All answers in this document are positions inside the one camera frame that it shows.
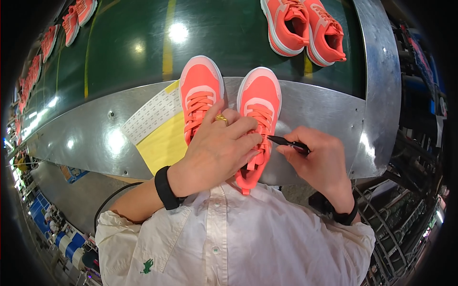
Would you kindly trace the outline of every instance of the embroidered logo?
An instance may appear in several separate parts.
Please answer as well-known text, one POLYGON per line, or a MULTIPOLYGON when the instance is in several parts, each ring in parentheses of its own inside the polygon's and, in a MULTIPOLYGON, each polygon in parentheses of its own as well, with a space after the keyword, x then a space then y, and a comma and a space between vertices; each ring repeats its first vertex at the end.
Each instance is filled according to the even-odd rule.
POLYGON ((143 263, 143 265, 145 266, 145 269, 143 269, 143 272, 140 271, 140 273, 143 273, 143 274, 148 274, 151 272, 150 268, 153 266, 154 262, 152 259, 150 260, 147 260, 145 263, 143 263))

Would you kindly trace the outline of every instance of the finger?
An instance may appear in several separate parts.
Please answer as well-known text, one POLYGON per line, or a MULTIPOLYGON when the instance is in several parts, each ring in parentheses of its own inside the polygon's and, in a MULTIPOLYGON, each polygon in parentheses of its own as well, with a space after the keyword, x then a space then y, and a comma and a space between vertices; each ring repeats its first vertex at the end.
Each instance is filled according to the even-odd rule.
POLYGON ((250 130, 256 130, 257 120, 253 117, 242 116, 227 128, 229 138, 239 139, 250 130))
POLYGON ((299 154, 298 151, 294 150, 294 148, 285 145, 280 145, 277 148, 275 148, 275 150, 277 150, 278 153, 281 153, 283 154, 283 156, 285 156, 286 160, 294 167, 297 173, 306 170, 306 158, 303 155, 299 154))
POLYGON ((305 126, 299 126, 291 131, 291 133, 286 134, 284 138, 290 142, 300 141, 306 144, 310 151, 313 151, 313 149, 319 146, 320 142, 322 142, 322 134, 324 133, 319 130, 305 126))
POLYGON ((215 120, 215 122, 212 123, 212 125, 216 125, 218 127, 227 127, 229 125, 231 125, 232 123, 234 123, 235 121, 239 120, 239 118, 241 117, 240 113, 233 110, 233 109, 225 109, 222 113, 221 113, 228 121, 224 121, 224 120, 215 120))
POLYGON ((259 152, 258 150, 250 149, 248 153, 243 155, 237 162, 237 170, 246 165, 251 159, 253 159, 259 153, 261 152, 259 152))
POLYGON ((237 146, 237 155, 242 156, 253 149, 254 146, 262 142, 262 136, 259 133, 249 133, 235 141, 237 146))
POLYGON ((202 120, 202 125, 213 123, 213 121, 215 121, 216 115, 223 108, 223 106, 224 106, 224 100, 220 100, 216 102, 212 107, 210 107, 210 109, 208 109, 207 112, 205 113, 205 116, 202 120))

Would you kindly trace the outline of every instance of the shoe opening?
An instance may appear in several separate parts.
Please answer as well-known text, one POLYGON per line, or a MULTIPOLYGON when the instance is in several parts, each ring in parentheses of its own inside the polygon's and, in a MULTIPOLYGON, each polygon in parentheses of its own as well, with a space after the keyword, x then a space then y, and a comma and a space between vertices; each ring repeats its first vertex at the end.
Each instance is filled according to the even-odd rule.
POLYGON ((286 28, 293 34, 303 37, 303 32, 305 31, 305 24, 299 18, 293 18, 291 20, 285 21, 286 28))
POLYGON ((327 45, 331 49, 334 49, 334 50, 338 49, 338 46, 340 44, 338 35, 324 35, 324 39, 325 39, 327 45))

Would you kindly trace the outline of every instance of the wrist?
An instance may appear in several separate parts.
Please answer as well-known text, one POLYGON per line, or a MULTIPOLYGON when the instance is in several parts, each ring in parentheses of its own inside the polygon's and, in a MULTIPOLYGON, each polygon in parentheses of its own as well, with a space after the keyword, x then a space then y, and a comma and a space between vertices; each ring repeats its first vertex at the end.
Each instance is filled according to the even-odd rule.
POLYGON ((354 198, 351 191, 350 179, 345 178, 340 184, 334 186, 334 190, 329 193, 333 195, 327 199, 338 214, 349 214, 352 212, 354 198))
POLYGON ((167 179, 170 189, 177 198, 187 197, 197 192, 193 188, 195 184, 192 182, 190 170, 182 160, 169 167, 167 170, 167 179))

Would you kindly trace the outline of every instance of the yellow pad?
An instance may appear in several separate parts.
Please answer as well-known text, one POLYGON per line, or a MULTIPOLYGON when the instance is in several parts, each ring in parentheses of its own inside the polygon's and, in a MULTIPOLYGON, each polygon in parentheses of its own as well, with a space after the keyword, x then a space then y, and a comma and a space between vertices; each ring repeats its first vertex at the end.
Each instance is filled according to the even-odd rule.
POLYGON ((153 176, 156 176, 160 168, 171 166, 185 156, 188 146, 184 129, 185 119, 183 112, 180 112, 137 144, 136 147, 153 176))

